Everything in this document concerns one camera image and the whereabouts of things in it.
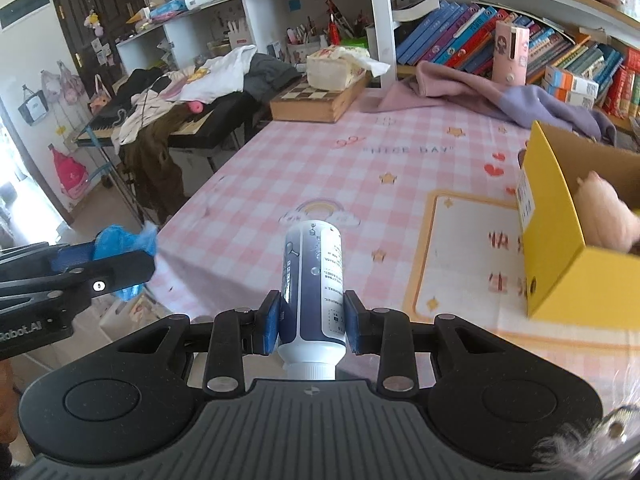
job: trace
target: yellow box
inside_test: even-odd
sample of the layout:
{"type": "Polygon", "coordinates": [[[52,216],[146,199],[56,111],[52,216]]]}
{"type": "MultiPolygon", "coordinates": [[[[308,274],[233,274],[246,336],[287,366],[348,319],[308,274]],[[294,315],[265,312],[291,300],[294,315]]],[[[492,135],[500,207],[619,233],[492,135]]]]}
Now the yellow box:
{"type": "Polygon", "coordinates": [[[534,319],[640,330],[640,257],[586,246],[572,193],[596,171],[640,208],[640,155],[535,122],[518,182],[534,319]]]}

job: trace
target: shelf post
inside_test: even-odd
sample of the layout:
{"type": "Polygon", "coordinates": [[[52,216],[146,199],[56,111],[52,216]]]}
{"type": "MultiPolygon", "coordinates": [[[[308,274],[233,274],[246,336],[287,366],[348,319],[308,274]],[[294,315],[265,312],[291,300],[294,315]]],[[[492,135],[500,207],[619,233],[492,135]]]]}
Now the shelf post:
{"type": "Polygon", "coordinates": [[[371,0],[371,3],[378,43],[378,60],[391,65],[389,71],[380,77],[382,88],[386,90],[396,81],[395,24],[391,15],[391,0],[371,0]]]}

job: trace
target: star print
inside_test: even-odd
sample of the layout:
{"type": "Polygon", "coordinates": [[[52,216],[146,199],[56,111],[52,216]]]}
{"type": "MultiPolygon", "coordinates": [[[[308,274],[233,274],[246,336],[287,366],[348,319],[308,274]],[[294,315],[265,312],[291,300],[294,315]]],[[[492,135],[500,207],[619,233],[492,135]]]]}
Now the star print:
{"type": "Polygon", "coordinates": [[[376,249],[371,253],[374,262],[382,263],[385,261],[386,253],[382,249],[376,249]]]}
{"type": "Polygon", "coordinates": [[[393,184],[396,181],[396,176],[388,171],[384,175],[380,175],[380,182],[382,184],[393,184]]]}
{"type": "Polygon", "coordinates": [[[427,306],[429,307],[429,310],[431,310],[433,312],[434,310],[436,310],[440,306],[440,302],[438,300],[436,300],[436,298],[434,296],[429,301],[427,301],[427,306]]]}
{"type": "Polygon", "coordinates": [[[462,128],[449,128],[447,130],[449,135],[453,135],[454,137],[465,137],[465,133],[462,131],[462,128]]]}

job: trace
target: door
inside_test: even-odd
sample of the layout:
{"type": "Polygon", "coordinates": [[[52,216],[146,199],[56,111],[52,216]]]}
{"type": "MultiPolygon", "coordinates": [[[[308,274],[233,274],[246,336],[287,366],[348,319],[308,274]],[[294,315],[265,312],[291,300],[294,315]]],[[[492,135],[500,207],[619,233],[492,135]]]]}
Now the door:
{"type": "Polygon", "coordinates": [[[99,74],[111,90],[111,85],[122,77],[115,40],[134,31],[133,25],[127,25],[126,21],[144,6],[144,0],[53,0],[53,3],[58,11],[66,44],[88,95],[94,94],[95,74],[99,74]],[[104,28],[101,43],[105,45],[108,42],[111,46],[113,64],[100,65],[92,46],[92,41],[96,39],[94,30],[84,26],[84,20],[92,9],[98,14],[104,28]]]}

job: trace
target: white bottle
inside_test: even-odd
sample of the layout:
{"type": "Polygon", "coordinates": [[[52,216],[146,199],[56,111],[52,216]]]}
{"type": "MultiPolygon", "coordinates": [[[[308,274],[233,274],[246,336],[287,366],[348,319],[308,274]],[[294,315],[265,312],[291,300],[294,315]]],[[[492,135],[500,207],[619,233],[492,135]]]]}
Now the white bottle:
{"type": "Polygon", "coordinates": [[[287,232],[278,353],[290,380],[334,380],[346,352],[338,229],[308,220],[287,232]]]}

